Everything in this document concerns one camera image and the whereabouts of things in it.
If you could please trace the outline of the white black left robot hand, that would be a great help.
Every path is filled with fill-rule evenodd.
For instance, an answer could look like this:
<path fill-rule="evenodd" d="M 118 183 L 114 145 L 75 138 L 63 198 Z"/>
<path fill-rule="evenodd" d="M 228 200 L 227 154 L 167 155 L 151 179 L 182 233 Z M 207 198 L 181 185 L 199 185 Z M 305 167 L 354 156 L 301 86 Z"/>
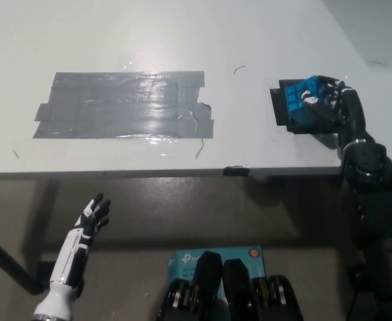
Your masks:
<path fill-rule="evenodd" d="M 50 282 L 64 284 L 73 289 L 79 287 L 84 278 L 90 248 L 99 231 L 109 223 L 111 201 L 98 193 L 84 207 L 74 226 L 63 242 Z"/>

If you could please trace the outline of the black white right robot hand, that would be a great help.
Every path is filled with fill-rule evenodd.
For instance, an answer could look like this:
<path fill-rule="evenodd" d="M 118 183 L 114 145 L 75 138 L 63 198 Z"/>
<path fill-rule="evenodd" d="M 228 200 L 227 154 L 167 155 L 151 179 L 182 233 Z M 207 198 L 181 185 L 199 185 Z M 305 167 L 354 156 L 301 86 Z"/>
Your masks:
<path fill-rule="evenodd" d="M 363 106 L 357 91 L 336 78 L 318 76 L 317 79 L 326 98 L 321 100 L 308 88 L 303 89 L 301 100 L 305 110 L 324 130 L 337 134 L 340 148 L 354 140 L 368 139 Z"/>

